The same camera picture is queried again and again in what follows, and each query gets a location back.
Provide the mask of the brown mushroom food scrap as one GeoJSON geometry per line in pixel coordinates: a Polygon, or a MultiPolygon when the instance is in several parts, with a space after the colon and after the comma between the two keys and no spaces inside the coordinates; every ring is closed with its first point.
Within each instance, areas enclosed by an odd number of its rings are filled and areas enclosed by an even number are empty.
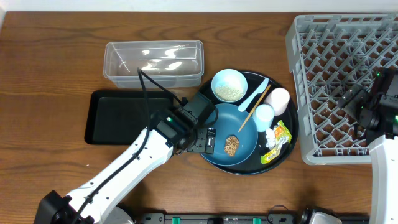
{"type": "Polygon", "coordinates": [[[239,147],[239,139],[236,136],[229,136],[226,138],[224,151],[229,156],[234,156],[239,147]]]}

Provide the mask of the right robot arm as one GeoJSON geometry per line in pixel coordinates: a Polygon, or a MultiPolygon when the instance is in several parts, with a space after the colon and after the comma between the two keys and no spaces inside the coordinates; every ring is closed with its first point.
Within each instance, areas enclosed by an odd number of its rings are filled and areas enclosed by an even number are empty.
{"type": "Polygon", "coordinates": [[[370,91],[353,85],[338,107],[365,129],[373,172],[369,222],[397,223],[397,70],[380,69],[370,91]]]}

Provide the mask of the blue plate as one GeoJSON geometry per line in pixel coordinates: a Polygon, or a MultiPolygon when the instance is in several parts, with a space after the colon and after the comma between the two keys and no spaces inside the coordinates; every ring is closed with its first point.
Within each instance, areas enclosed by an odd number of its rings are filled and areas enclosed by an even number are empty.
{"type": "Polygon", "coordinates": [[[218,109],[217,122],[211,127],[215,129],[215,143],[213,154],[202,154],[208,162],[218,166],[234,166],[245,161],[257,147],[258,131],[252,118],[249,118],[243,129],[239,131],[241,125],[248,116],[247,111],[240,112],[237,105],[220,103],[216,105],[218,109]],[[227,139],[235,136],[239,141],[236,152],[233,156],[225,151],[227,139]]]}

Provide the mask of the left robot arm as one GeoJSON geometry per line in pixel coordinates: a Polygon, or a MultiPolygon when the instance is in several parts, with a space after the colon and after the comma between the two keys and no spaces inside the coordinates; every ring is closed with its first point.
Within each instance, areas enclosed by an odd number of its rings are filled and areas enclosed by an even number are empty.
{"type": "Polygon", "coordinates": [[[61,197],[51,191],[39,203],[34,223],[104,223],[118,203],[176,151],[213,152],[218,109],[179,106],[150,116],[148,127],[109,166],[61,197]]]}

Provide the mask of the yellow snack wrapper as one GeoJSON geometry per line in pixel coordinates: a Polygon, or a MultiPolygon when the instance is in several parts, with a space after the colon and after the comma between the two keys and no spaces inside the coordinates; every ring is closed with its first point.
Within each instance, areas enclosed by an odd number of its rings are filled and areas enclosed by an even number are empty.
{"type": "Polygon", "coordinates": [[[262,164],[268,164],[274,160],[277,156],[279,156],[282,146],[286,143],[290,143],[292,140],[292,135],[282,120],[278,121],[277,124],[271,129],[273,129],[275,132],[275,146],[273,149],[269,149],[269,152],[261,156],[262,164]]]}

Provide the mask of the white tissue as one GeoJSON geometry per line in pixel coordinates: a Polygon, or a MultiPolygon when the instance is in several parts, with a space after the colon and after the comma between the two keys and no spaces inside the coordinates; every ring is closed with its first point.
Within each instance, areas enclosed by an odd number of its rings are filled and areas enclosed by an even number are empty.
{"type": "Polygon", "coordinates": [[[273,129],[266,129],[266,147],[269,149],[273,149],[275,146],[275,132],[273,129]]]}

